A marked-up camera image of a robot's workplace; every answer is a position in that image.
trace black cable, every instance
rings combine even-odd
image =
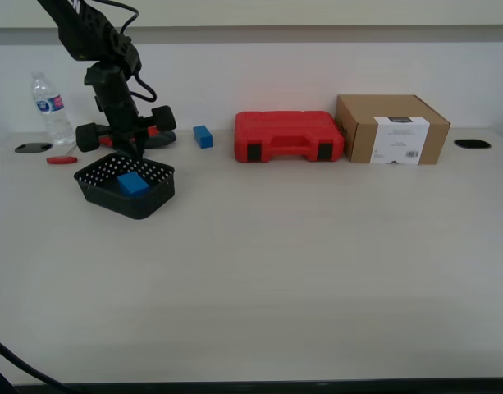
[[[136,82],[138,82],[140,86],[142,86],[143,88],[145,88],[145,90],[147,90],[148,92],[150,92],[153,97],[143,96],[142,94],[136,93],[136,92],[130,92],[130,94],[133,95],[133,96],[135,96],[135,97],[137,97],[137,98],[139,98],[139,99],[142,99],[144,101],[148,101],[150,103],[154,103],[156,101],[156,99],[158,98],[158,96],[156,95],[156,92],[154,91],[154,89],[152,87],[150,87],[149,85],[147,85],[145,82],[142,81],[142,79],[139,77],[139,73],[135,74],[135,79],[136,79]]]
[[[22,371],[28,373],[33,378],[37,378],[43,383],[48,384],[54,388],[57,388],[61,392],[66,392],[67,394],[81,394],[80,391],[70,388],[63,383],[50,378],[44,373],[39,372],[38,370],[32,368],[25,361],[21,360],[17,355],[8,350],[1,342],[0,342],[0,355],[2,355],[5,359],[7,359],[11,364],[21,369]]]
[[[107,4],[108,6],[119,7],[119,8],[123,8],[124,10],[134,12],[134,15],[131,18],[129,18],[127,20],[127,22],[124,23],[124,25],[121,27],[121,30],[120,30],[121,34],[123,34],[126,31],[127,26],[130,25],[139,16],[139,11],[136,8],[128,6],[128,5],[123,4],[121,2],[114,2],[113,0],[94,0],[94,1],[100,2],[102,4]],[[139,77],[138,73],[135,74],[135,79],[136,79],[136,82],[138,82],[138,84],[140,86],[145,88],[145,90],[150,92],[153,97],[147,97],[147,96],[144,96],[144,95],[142,95],[140,93],[136,93],[136,92],[130,92],[130,94],[137,97],[138,99],[142,99],[142,100],[147,101],[149,103],[154,103],[158,98],[154,89],[151,88],[149,85],[147,85],[145,82],[143,82],[142,79]]]
[[[123,8],[124,10],[134,12],[134,15],[127,20],[126,23],[123,24],[121,27],[120,33],[124,33],[127,29],[127,26],[130,25],[132,22],[136,20],[139,16],[139,11],[131,6],[128,6],[126,4],[123,4],[121,2],[114,2],[113,0],[94,0],[95,2],[100,2],[102,4],[107,4],[108,6],[113,6],[113,7],[118,7],[118,8]]]

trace brown box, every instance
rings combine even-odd
[[[418,163],[437,163],[450,123],[419,97],[341,94],[336,122],[345,134],[345,155],[352,163],[371,162],[379,127],[375,117],[423,117],[430,125]]]

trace red screwdriver handle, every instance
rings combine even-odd
[[[78,158],[73,156],[55,156],[53,158],[47,158],[47,163],[49,164],[72,164],[77,161]]]

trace white wall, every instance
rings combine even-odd
[[[134,40],[143,78],[179,129],[231,129],[245,110],[334,112],[339,93],[410,93],[456,127],[503,133],[503,30],[135,30]],[[89,64],[73,61],[54,30],[0,30],[0,134],[42,130],[32,70],[62,91],[74,125],[103,121],[83,86]],[[139,103],[142,114],[151,107]]]
[[[503,25],[503,0],[129,0],[136,26]],[[90,3],[113,23],[126,13]],[[0,28],[54,27],[30,0],[0,1]]]

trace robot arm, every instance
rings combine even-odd
[[[142,63],[129,37],[119,33],[109,20],[85,0],[38,0],[58,26],[58,36],[77,61],[97,61],[87,70],[85,85],[93,86],[98,109],[105,113],[110,126],[95,123],[76,128],[76,143],[82,152],[99,147],[98,138],[109,135],[113,147],[141,158],[149,137],[148,127],[155,126],[171,143],[176,128],[169,107],[153,109],[151,117],[139,117],[127,81],[139,79]]]
[[[129,80],[142,68],[130,38],[85,0],[38,0],[58,26],[63,46],[77,61],[112,62]]]

